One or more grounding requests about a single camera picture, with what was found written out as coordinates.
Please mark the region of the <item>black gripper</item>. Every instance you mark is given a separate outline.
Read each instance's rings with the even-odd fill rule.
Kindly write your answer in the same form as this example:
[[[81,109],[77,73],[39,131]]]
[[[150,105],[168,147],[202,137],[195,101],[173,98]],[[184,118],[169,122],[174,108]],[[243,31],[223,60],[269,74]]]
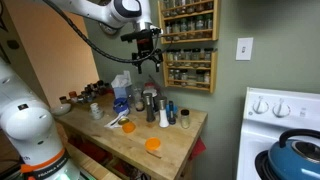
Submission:
[[[132,54],[130,63],[138,63],[138,74],[142,74],[142,62],[144,60],[152,60],[155,63],[155,70],[159,72],[161,65],[161,50],[156,49],[153,44],[153,38],[158,38],[161,33],[160,28],[142,30],[121,36],[122,41],[131,43],[136,41],[137,53]]]

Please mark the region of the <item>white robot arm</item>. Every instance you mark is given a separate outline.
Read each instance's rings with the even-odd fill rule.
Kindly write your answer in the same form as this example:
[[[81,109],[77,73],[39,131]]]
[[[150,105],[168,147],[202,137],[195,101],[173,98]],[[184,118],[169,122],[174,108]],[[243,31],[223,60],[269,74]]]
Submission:
[[[160,34],[151,21],[149,0],[110,0],[105,5],[89,0],[33,0],[55,10],[77,30],[68,12],[95,20],[115,34],[127,23],[134,31],[123,41],[149,40]],[[6,62],[0,64],[0,126],[22,158],[20,172],[28,180],[79,180],[80,168],[63,146],[49,107]]]

